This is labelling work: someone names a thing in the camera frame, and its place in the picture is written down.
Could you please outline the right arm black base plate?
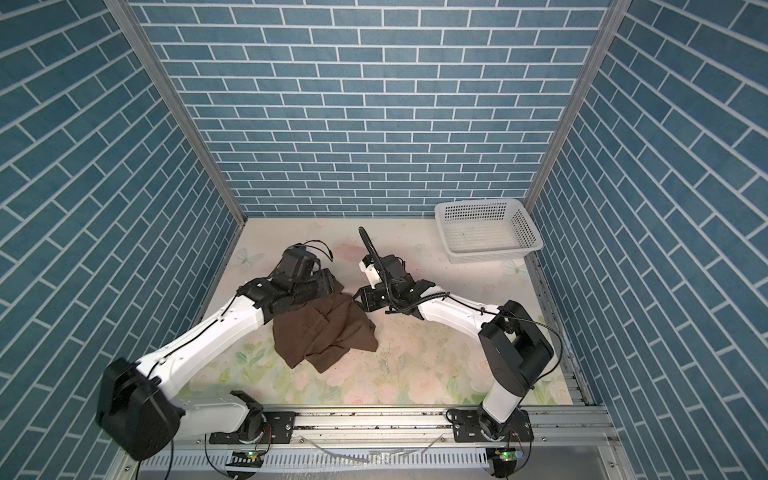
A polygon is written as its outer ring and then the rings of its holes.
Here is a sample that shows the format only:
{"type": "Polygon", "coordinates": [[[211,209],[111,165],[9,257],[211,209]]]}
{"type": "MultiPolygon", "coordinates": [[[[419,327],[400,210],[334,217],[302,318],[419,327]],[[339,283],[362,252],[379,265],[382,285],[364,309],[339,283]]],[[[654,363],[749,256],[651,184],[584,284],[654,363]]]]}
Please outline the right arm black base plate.
{"type": "Polygon", "coordinates": [[[505,422],[497,422],[480,407],[476,410],[451,408],[445,412],[445,418],[457,443],[531,443],[534,440],[528,412],[519,408],[505,422]]]}

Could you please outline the white plastic laundry basket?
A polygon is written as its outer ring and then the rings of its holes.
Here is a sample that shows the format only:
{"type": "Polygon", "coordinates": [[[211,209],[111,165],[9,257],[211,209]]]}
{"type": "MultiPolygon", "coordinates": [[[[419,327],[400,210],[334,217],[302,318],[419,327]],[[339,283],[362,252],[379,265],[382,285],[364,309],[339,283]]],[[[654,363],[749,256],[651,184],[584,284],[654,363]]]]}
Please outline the white plastic laundry basket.
{"type": "Polygon", "coordinates": [[[452,264],[522,259],[543,248],[538,228],[518,200],[445,202],[434,214],[452,264]]]}

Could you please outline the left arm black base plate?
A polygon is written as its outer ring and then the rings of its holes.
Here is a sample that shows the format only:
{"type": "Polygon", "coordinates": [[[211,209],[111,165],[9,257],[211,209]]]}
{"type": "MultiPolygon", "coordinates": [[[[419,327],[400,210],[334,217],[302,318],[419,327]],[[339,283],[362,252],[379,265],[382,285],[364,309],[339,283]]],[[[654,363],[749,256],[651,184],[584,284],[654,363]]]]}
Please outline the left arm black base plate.
{"type": "Polygon", "coordinates": [[[294,411],[249,413],[235,431],[212,433],[208,442],[212,445],[288,444],[296,416],[294,411]]]}

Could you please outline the brown trousers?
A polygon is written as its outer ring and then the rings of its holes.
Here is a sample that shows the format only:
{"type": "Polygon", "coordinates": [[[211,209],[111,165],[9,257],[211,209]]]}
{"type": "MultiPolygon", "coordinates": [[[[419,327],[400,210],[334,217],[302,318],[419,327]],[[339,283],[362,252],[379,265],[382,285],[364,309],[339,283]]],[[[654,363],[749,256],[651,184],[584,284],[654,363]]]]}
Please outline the brown trousers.
{"type": "Polygon", "coordinates": [[[310,363],[323,373],[351,350],[374,352],[376,326],[337,282],[331,295],[274,318],[276,353],[290,368],[310,363]]]}

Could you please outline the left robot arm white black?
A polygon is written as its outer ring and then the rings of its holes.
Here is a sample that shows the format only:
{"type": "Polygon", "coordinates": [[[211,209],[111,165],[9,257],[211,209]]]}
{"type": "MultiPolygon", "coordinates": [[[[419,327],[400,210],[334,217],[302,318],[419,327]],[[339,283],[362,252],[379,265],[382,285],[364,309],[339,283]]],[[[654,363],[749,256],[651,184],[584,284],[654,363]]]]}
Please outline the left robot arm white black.
{"type": "Polygon", "coordinates": [[[226,305],[182,336],[135,361],[118,358],[103,372],[96,423],[132,459],[144,461],[177,439],[230,435],[256,443],[266,432],[262,405],[242,390],[181,401],[181,389],[218,355],[277,315],[324,299],[336,279],[316,248],[294,244],[266,277],[237,288],[226,305]]]}

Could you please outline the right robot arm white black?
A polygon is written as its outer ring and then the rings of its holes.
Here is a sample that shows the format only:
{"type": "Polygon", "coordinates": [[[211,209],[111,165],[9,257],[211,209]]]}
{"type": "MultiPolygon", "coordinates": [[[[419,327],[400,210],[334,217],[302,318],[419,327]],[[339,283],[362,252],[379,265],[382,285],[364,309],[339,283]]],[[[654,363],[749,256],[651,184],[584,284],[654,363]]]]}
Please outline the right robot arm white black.
{"type": "Polygon", "coordinates": [[[428,280],[416,281],[395,256],[368,254],[359,263],[369,285],[354,295],[366,312],[384,309],[448,326],[479,341],[494,383],[478,407],[483,434],[497,440],[555,357],[555,348],[522,304],[486,305],[456,296],[428,280]]]}

